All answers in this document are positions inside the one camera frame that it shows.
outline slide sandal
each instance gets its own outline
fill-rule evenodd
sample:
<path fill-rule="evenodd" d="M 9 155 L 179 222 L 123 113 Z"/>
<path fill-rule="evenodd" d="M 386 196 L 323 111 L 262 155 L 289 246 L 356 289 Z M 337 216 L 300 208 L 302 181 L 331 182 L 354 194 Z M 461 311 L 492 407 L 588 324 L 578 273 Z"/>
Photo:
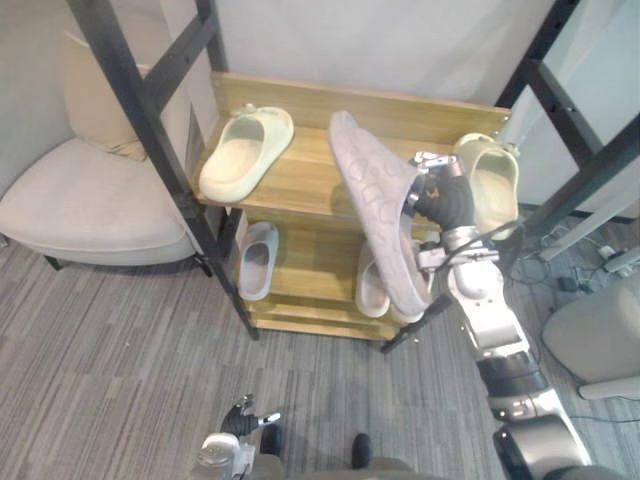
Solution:
<path fill-rule="evenodd" d="M 381 317 L 389 309 L 389 296 L 367 242 L 362 244 L 358 261 L 356 307 L 360 313 L 371 318 Z"/>
<path fill-rule="evenodd" d="M 245 300 L 262 300 L 269 294 L 278 239 L 278 229 L 270 222 L 254 223 L 243 237 L 238 293 Z"/>
<path fill-rule="evenodd" d="M 345 111 L 329 122 L 329 145 L 391 301 L 405 315 L 431 304 L 412 249 L 413 218 L 403 212 L 417 168 L 398 158 Z"/>
<path fill-rule="evenodd" d="M 242 200 L 293 138 L 291 115 L 251 104 L 234 112 L 200 173 L 200 191 L 217 202 Z"/>
<path fill-rule="evenodd" d="M 481 133 L 469 133 L 456 142 L 453 153 L 462 160 L 473 193 L 475 220 L 486 233 L 518 219 L 518 162 L 515 150 Z M 511 230 L 497 233 L 504 240 Z"/>

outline gray slide sandal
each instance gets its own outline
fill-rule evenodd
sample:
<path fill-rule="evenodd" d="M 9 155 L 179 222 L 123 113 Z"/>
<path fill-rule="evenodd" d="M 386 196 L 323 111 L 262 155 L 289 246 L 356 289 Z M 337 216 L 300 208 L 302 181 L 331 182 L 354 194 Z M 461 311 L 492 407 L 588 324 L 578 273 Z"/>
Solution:
<path fill-rule="evenodd" d="M 413 219 L 403 213 L 420 172 L 345 111 L 331 116 L 329 144 L 391 301 L 404 315 L 424 312 L 432 296 L 411 248 Z"/>
<path fill-rule="evenodd" d="M 254 223 L 243 237 L 238 293 L 245 300 L 262 300 L 269 294 L 278 240 L 278 229 L 270 222 Z"/>

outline black shoe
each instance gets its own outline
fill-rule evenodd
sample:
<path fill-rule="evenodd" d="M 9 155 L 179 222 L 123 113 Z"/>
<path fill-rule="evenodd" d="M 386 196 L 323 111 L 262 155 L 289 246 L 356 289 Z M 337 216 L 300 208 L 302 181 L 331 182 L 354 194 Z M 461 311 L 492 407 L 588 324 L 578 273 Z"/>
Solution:
<path fill-rule="evenodd" d="M 351 448 L 351 468 L 367 468 L 371 462 L 371 439 L 366 433 L 359 433 Z"/>
<path fill-rule="evenodd" d="M 279 425 L 267 425 L 260 437 L 260 453 L 280 456 L 282 450 L 282 429 Z"/>

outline gray carpet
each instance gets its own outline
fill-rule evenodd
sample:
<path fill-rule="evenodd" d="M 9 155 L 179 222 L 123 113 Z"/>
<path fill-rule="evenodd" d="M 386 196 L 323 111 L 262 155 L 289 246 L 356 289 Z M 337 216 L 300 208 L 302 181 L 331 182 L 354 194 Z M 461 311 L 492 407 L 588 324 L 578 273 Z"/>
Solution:
<path fill-rule="evenodd" d="M 637 244 L 637 226 L 593 238 Z M 508 301 L 537 336 L 559 293 L 552 278 L 598 264 L 581 242 Z M 536 261 L 514 272 L 535 278 Z M 604 283 L 594 275 L 591 280 Z M 290 476 L 347 465 L 357 432 L 375 453 L 457 479 L 499 479 L 497 422 L 451 309 L 388 356 L 370 342 L 280 332 L 249 340 L 215 279 L 189 262 L 145 268 L 65 264 L 14 242 L 0 250 L 0 478 L 182 479 L 241 394 L 282 409 Z M 640 402 L 586 402 L 548 353 L 570 414 L 640 417 Z M 640 478 L 639 424 L 576 420 L 595 460 Z"/>

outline wooden shelf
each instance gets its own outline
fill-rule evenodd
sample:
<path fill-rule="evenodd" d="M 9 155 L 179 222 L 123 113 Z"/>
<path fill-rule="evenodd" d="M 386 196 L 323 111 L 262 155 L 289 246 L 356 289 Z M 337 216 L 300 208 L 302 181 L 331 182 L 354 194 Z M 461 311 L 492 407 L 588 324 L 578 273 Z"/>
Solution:
<path fill-rule="evenodd" d="M 257 328 L 266 328 L 268 330 L 332 335 L 363 340 L 390 340 L 395 335 L 395 329 L 387 326 L 355 326 L 326 320 L 310 322 L 309 319 L 296 319 L 293 317 L 287 317 L 286 320 L 283 320 L 266 314 L 252 315 L 251 321 Z"/>
<path fill-rule="evenodd" d="M 247 103 L 288 111 L 295 136 L 257 187 L 242 201 L 250 223 L 267 220 L 280 232 L 269 296 L 247 302 L 258 328 L 389 340 L 403 324 L 390 314 L 371 319 L 354 305 L 355 279 L 364 234 L 329 147 L 331 114 L 349 111 L 401 161 L 426 150 L 450 153 L 469 132 L 491 134 L 502 128 L 509 110 L 380 92 L 329 88 L 300 82 L 216 73 L 212 79 L 220 119 L 207 142 L 192 183 L 203 204 L 217 203 L 198 190 L 204 162 L 218 143 L 234 110 Z M 415 238 L 439 230 L 422 218 Z"/>
<path fill-rule="evenodd" d="M 271 292 L 352 302 L 364 236 L 278 227 L 280 245 Z"/>
<path fill-rule="evenodd" d="M 330 320 L 344 324 L 377 325 L 402 327 L 404 322 L 394 319 L 390 313 L 380 318 L 362 315 L 355 304 L 331 302 L 318 299 L 297 298 L 283 295 L 269 295 L 259 302 L 247 302 L 250 312 L 278 317 L 296 317 L 313 320 Z"/>
<path fill-rule="evenodd" d="M 389 138 L 381 140 L 400 158 L 406 159 L 419 150 L 438 153 L 451 150 L 450 145 Z M 213 153 L 217 142 L 218 137 L 214 136 L 205 149 L 202 163 Z M 199 190 L 196 195 L 201 203 L 217 204 Z M 318 128 L 296 126 L 291 145 L 269 168 L 255 190 L 242 201 L 226 205 L 246 209 L 252 215 L 276 224 L 281 223 L 283 217 L 292 216 L 294 222 L 296 218 L 302 223 L 324 221 L 329 229 L 360 230 L 353 204 L 329 148 L 328 132 Z M 438 230 L 436 225 L 424 219 L 416 223 L 423 229 Z"/>

